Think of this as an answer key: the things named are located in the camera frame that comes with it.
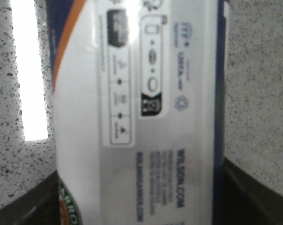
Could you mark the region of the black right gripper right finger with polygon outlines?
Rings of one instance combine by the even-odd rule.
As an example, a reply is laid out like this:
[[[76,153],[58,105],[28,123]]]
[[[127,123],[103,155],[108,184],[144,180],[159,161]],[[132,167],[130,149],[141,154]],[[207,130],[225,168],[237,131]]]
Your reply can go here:
[[[223,225],[283,225],[283,196],[224,160]]]

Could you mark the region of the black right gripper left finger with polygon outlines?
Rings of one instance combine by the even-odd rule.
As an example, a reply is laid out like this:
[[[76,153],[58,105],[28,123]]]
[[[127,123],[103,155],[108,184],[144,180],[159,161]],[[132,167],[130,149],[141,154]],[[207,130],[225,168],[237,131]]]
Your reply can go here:
[[[58,174],[0,209],[0,225],[59,225]]]

